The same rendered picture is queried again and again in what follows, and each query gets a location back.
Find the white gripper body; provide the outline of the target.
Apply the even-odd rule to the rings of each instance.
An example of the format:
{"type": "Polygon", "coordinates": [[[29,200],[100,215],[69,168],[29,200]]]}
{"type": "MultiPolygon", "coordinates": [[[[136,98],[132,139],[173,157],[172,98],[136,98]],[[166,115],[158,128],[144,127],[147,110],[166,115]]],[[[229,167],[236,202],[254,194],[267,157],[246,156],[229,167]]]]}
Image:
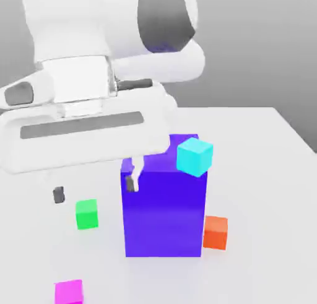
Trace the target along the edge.
{"type": "Polygon", "coordinates": [[[23,173],[141,157],[170,145],[175,99],[161,85],[122,90],[75,108],[48,104],[0,115],[0,167],[23,173]]]}

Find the small green cube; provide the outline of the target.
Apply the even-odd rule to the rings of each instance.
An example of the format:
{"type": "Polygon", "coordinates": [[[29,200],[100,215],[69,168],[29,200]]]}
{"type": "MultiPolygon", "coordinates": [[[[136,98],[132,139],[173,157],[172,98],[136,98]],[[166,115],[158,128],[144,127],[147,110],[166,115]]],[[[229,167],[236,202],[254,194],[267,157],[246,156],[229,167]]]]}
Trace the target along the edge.
{"type": "Polygon", "coordinates": [[[76,224],[78,230],[98,227],[98,207],[96,199],[76,202],[76,224]]]}

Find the small cyan cube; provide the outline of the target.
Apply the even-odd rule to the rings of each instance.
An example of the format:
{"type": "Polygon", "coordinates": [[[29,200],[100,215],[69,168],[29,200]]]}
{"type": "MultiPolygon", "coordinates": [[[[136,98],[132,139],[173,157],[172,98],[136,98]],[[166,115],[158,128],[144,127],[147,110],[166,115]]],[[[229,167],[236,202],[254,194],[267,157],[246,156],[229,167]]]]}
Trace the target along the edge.
{"type": "Polygon", "coordinates": [[[176,168],[189,175],[200,177],[212,166],[213,145],[191,137],[178,145],[176,168]]]}

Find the small magenta cube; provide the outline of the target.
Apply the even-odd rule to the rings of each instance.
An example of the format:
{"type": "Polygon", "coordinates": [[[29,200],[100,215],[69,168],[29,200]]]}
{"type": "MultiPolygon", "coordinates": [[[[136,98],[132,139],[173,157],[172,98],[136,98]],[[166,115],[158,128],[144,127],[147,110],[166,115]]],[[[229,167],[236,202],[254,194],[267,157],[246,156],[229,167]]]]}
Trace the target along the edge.
{"type": "Polygon", "coordinates": [[[84,304],[82,280],[77,279],[56,283],[54,304],[84,304]]]}

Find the small orange cube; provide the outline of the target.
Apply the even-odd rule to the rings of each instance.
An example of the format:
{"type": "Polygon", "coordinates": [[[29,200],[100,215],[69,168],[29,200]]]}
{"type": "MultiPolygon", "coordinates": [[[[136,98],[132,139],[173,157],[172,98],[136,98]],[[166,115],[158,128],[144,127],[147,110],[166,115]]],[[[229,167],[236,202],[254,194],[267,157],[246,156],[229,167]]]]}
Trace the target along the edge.
{"type": "Polygon", "coordinates": [[[204,225],[203,247],[226,250],[228,219],[224,217],[206,216],[204,225]]]}

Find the large purple box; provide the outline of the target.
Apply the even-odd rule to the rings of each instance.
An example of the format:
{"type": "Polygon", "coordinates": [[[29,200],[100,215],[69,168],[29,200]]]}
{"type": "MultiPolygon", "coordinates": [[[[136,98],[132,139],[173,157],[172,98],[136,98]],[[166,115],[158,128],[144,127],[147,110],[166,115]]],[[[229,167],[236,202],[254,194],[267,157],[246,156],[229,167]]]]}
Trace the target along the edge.
{"type": "Polygon", "coordinates": [[[126,178],[131,159],[121,164],[124,244],[127,257],[199,257],[202,248],[207,175],[199,178],[176,168],[176,148],[189,134],[170,135],[168,150],[144,158],[139,190],[126,178]]]}

